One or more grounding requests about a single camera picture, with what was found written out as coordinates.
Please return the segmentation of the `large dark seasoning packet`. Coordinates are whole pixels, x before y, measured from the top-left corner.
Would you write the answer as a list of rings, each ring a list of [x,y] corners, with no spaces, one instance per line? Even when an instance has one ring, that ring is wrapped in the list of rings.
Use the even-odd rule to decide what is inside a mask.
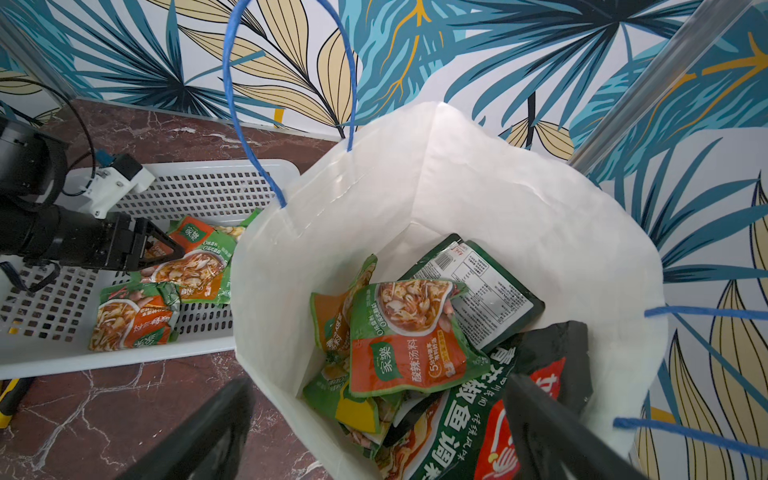
[[[455,317],[472,346],[486,354],[540,318],[545,303],[474,241],[456,233],[429,250],[404,275],[466,285],[452,301]]]

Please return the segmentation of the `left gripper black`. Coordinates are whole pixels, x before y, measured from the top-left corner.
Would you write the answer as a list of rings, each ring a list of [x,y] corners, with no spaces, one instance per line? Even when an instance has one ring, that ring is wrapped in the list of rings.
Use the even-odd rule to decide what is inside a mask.
[[[91,268],[131,272],[180,260],[186,244],[175,230],[166,231],[145,218],[120,212],[101,221],[101,236],[89,259]]]

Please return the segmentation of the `red green soup packet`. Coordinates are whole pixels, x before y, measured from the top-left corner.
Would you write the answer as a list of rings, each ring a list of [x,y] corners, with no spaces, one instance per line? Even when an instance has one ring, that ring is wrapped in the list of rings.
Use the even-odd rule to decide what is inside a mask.
[[[490,360],[465,336],[454,308],[467,287],[444,279],[370,284],[350,315],[352,396],[440,392],[490,371]]]

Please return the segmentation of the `white blue checkered paper bag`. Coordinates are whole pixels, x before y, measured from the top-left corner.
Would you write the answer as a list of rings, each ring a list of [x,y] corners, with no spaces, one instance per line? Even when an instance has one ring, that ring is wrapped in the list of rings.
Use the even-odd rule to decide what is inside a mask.
[[[643,473],[766,477],[746,453],[767,446],[767,5],[751,2],[586,174],[419,103],[339,143],[246,230],[237,359],[332,478],[378,473],[299,397],[323,362],[309,297],[373,253],[395,279],[451,233],[545,302],[541,326],[589,325],[586,422]],[[666,46],[592,97],[578,148]]]

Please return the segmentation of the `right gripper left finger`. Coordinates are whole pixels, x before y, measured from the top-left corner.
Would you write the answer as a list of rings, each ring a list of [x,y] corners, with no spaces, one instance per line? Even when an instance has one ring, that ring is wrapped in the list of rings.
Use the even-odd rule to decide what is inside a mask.
[[[230,381],[122,479],[233,479],[250,430],[255,394],[248,378]]]

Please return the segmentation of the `orange green basket packet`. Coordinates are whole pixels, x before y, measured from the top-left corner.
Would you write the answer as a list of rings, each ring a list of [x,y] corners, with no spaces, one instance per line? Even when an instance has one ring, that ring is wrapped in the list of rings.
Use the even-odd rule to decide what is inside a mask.
[[[112,352],[173,343],[181,297],[168,282],[129,282],[103,289],[89,350]]]

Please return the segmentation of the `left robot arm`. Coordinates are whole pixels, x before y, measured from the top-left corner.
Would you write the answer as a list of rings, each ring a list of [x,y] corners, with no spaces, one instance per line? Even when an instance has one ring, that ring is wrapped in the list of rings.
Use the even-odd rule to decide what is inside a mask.
[[[1,253],[28,263],[133,272],[179,260],[185,248],[153,222],[119,212],[98,219],[56,204],[68,144],[1,118]]]

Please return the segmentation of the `green orange soup packet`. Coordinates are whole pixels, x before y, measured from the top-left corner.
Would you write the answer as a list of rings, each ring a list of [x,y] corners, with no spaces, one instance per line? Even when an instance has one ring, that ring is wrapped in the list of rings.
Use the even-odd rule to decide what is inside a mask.
[[[341,294],[325,295],[313,292],[310,296],[315,344],[330,363],[343,361],[349,356],[349,311],[355,295],[369,285],[377,263],[375,254],[368,256],[355,279]]]

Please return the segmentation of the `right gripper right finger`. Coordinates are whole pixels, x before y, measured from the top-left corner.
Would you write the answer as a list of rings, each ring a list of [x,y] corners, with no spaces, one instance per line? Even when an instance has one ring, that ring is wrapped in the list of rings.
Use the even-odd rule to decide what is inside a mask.
[[[519,479],[644,477],[530,378],[510,375],[503,402]]]

